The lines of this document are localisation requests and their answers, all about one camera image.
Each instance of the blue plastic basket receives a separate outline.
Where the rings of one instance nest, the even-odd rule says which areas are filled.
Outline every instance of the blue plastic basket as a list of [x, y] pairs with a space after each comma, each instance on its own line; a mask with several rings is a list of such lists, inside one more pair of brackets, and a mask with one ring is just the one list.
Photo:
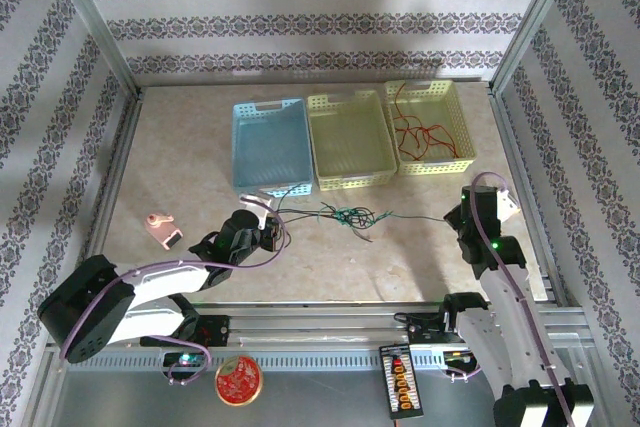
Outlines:
[[304, 100], [234, 105], [232, 145], [237, 193], [311, 193], [313, 163]]

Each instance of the pink object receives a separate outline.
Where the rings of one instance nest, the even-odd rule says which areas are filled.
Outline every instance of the pink object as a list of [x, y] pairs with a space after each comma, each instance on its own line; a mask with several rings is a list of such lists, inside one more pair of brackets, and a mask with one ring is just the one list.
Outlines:
[[144, 226], [165, 250], [169, 250], [182, 238], [182, 231], [173, 225], [172, 215], [149, 214]]

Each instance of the metal frame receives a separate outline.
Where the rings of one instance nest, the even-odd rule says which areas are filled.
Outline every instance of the metal frame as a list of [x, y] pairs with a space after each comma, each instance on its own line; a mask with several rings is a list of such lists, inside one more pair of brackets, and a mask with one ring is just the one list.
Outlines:
[[136, 100], [134, 100], [135, 105], [133, 105], [131, 110], [125, 109], [122, 113], [122, 115], [128, 115], [129, 117], [123, 120], [122, 136], [118, 139], [118, 143], [113, 146], [114, 155], [111, 167], [113, 170], [110, 171], [109, 177], [106, 180], [107, 183], [102, 199], [99, 199], [99, 210], [94, 221], [95, 230], [92, 232], [91, 238], [87, 239], [89, 243], [86, 249], [87, 256], [101, 253], [107, 239], [111, 217], [116, 207], [116, 200], [120, 192], [124, 170], [127, 167], [127, 160], [133, 144], [133, 137], [135, 136], [146, 91], [146, 87], [142, 88]]
[[542, 20], [547, 15], [549, 8], [553, 5], [554, 0], [533, 0], [524, 14], [522, 22], [518, 27], [516, 35], [509, 43], [509, 47], [505, 52], [502, 62], [496, 70], [492, 81], [490, 82], [491, 91], [493, 93], [501, 93], [513, 72], [518, 66], [518, 62], [529, 47], [531, 39], [535, 35]]
[[[538, 306], [554, 348], [576, 380], [592, 386], [598, 408], [593, 426], [611, 425], [606, 392], [599, 385], [603, 368], [594, 340], [580, 308]], [[255, 357], [266, 371], [329, 372], [379, 370], [378, 347], [406, 342], [404, 326], [393, 320], [400, 311], [433, 313], [425, 303], [250, 305], [199, 304], [207, 315], [230, 316], [229, 344], [212, 348], [215, 369], [228, 356], [244, 352]], [[464, 348], [463, 343], [424, 344], [412, 347], [416, 369], [438, 369], [442, 353]], [[40, 388], [34, 390], [23, 425], [52, 425], [66, 375], [74, 372], [148, 372], [160, 369], [160, 356], [179, 348], [142, 348], [137, 343], [119, 343], [94, 358], [68, 367], [61, 366], [58, 348], [49, 344], [38, 373]]]
[[71, 1], [85, 21], [98, 47], [100, 47], [100, 50], [107, 58], [107, 62], [116, 75], [118, 82], [120, 82], [120, 85], [132, 94], [136, 94], [138, 92], [138, 86], [133, 78], [133, 73], [93, 0]]
[[488, 95], [498, 132], [502, 140], [502, 146], [504, 147], [515, 188], [518, 192], [522, 211], [527, 222], [530, 222], [528, 229], [529, 235], [536, 253], [538, 265], [542, 271], [543, 282], [545, 282], [545, 286], [547, 286], [548, 283], [551, 287], [551, 289], [547, 289], [548, 294], [550, 294], [549, 298], [555, 300], [559, 305], [569, 305], [570, 299], [567, 298], [565, 290], [562, 288], [551, 246], [544, 233], [540, 213], [535, 207], [536, 203], [533, 196], [533, 189], [520, 152], [517, 150], [515, 134], [501, 98], [502, 92], [511, 80], [520, 59], [529, 48], [531, 39], [540, 27], [553, 2], [554, 0], [533, 0], [531, 2], [516, 35], [511, 40], [509, 47], [507, 47], [505, 56], [496, 70], [493, 80], [489, 83]]
[[527, 230], [529, 231], [529, 237], [531, 237], [531, 244], [533, 245], [538, 266], [540, 267], [542, 281], [547, 289], [547, 295], [551, 301], [555, 301], [558, 305], [570, 305], [565, 290], [562, 288], [558, 269], [553, 259], [551, 245], [544, 232], [542, 218], [536, 207], [533, 189], [529, 182], [529, 177], [527, 176], [520, 152], [518, 152], [518, 144], [511, 124], [509, 123], [504, 103], [499, 96], [493, 95], [491, 91], [489, 91], [489, 102], [493, 109], [493, 115], [496, 120], [498, 132], [500, 133], [500, 138], [502, 139], [502, 146], [507, 157], [507, 163], [509, 164], [511, 176], [518, 193], [518, 201], [520, 202], [524, 218], [527, 220]]

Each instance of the basket handle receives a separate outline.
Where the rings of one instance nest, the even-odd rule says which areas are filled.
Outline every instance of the basket handle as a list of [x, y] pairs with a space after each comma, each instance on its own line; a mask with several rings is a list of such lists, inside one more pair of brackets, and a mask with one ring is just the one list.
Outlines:
[[335, 94], [327, 94], [328, 102], [347, 102], [356, 98], [353, 92], [337, 92]]
[[402, 90], [404, 92], [412, 90], [429, 90], [431, 88], [431, 80], [407, 80]]
[[424, 162], [428, 165], [438, 164], [438, 165], [454, 165], [458, 162], [458, 160], [429, 160]]
[[366, 180], [373, 177], [373, 173], [370, 174], [358, 174], [358, 175], [343, 175], [342, 180], [347, 182], [354, 182], [357, 180]]
[[282, 102], [280, 101], [257, 102], [255, 104], [255, 109], [257, 112], [264, 112], [266, 110], [280, 110], [282, 108]]
[[258, 190], [260, 192], [266, 192], [268, 190], [293, 190], [294, 187], [302, 187], [305, 183], [299, 183], [299, 184], [273, 184], [273, 185], [265, 185], [263, 187], [260, 187]]

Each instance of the red wire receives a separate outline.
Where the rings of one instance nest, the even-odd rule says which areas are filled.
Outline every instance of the red wire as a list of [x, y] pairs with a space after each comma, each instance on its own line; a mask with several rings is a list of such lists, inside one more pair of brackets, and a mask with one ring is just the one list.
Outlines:
[[[422, 121], [416, 117], [415, 115], [404, 115], [402, 113], [402, 111], [400, 110], [400, 107], [398, 107], [398, 96], [400, 95], [400, 92], [402, 92], [402, 89], [404, 89], [404, 86], [407, 85], [407, 83], [403, 83], [400, 88], [398, 89], [398, 91], [396, 92], [396, 96], [393, 100], [393, 103], [396, 107], [396, 110], [398, 111], [398, 114], [400, 115], [399, 117], [394, 117], [393, 120], [404, 120], [407, 123], [407, 126], [402, 129], [399, 127], [395, 127], [395, 131], [396, 132], [402, 132], [402, 140], [400, 141], [400, 143], [398, 144], [398, 151], [402, 152], [403, 154], [412, 157], [413, 160], [417, 161], [417, 160], [421, 160], [426, 154], [427, 151], [429, 150], [429, 147], [435, 147], [438, 145], [442, 145], [446, 148], [449, 149], [449, 151], [451, 152], [451, 154], [453, 155], [454, 159], [459, 158], [460, 156], [458, 155], [458, 151], [456, 149], [456, 144], [453, 140], [453, 137], [451, 136], [451, 134], [447, 131], [447, 129], [445, 129], [442, 125], [440, 124], [435, 124], [432, 125], [429, 128], [425, 128], [424, 125], [422, 125]], [[418, 121], [418, 126], [416, 127], [411, 127], [411, 122], [409, 121], [409, 119], [416, 119]], [[440, 140], [436, 137], [434, 137], [432, 135], [432, 131], [434, 130], [438, 130], [441, 129], [446, 135], [447, 137], [449, 137], [449, 142], [444, 141], [444, 140]], [[426, 144], [424, 150], [422, 151], [422, 154], [415, 156], [410, 152], [407, 152], [406, 150], [403, 149], [404, 147], [404, 143], [407, 140], [407, 134], [410, 134], [411, 137], [413, 137], [413, 139], [416, 142], [416, 151], [420, 152], [421, 150], [421, 144], [422, 142], [420, 141], [420, 138], [418, 137], [418, 133], [422, 134], [422, 140], [424, 141], [424, 143]]]

